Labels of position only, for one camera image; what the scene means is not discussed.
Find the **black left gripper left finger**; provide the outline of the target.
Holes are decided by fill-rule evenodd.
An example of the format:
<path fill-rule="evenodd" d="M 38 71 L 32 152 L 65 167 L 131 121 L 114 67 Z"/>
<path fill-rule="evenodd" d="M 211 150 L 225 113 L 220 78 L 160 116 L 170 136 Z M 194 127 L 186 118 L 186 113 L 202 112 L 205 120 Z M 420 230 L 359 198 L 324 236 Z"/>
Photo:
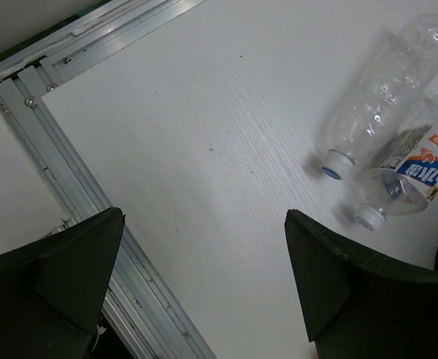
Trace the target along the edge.
<path fill-rule="evenodd" d="M 0 255 L 0 358 L 89 358 L 123 231 L 112 207 Z"/>

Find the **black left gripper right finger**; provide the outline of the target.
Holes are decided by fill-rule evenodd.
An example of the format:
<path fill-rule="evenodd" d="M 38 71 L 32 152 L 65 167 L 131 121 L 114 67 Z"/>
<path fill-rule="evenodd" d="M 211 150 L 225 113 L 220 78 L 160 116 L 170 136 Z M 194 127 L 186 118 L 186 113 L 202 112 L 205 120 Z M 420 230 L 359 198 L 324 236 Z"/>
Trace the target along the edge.
<path fill-rule="evenodd" d="M 432 269 L 341 236 L 296 209 L 285 235 L 305 329 L 319 358 L 438 358 Z"/>

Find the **clear bottle with printed label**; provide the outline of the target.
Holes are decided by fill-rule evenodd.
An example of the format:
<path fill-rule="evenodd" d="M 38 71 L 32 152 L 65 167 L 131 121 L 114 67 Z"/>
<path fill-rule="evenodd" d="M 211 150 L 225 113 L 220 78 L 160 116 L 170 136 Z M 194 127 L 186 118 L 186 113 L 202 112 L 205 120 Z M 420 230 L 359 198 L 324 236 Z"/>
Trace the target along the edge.
<path fill-rule="evenodd" d="M 424 211 L 438 194 L 438 94 L 425 97 L 360 177 L 354 220 L 376 230 L 390 216 Z"/>

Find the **clear unlabelled plastic bottle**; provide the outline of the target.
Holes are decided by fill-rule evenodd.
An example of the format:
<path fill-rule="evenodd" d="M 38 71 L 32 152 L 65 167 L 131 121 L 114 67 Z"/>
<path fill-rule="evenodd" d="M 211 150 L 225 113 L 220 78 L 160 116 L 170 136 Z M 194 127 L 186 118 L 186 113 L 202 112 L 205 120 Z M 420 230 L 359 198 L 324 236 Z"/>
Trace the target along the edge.
<path fill-rule="evenodd" d="M 338 107 L 321 170 L 342 180 L 366 164 L 393 137 L 437 73 L 438 14 L 418 15 L 386 38 Z"/>

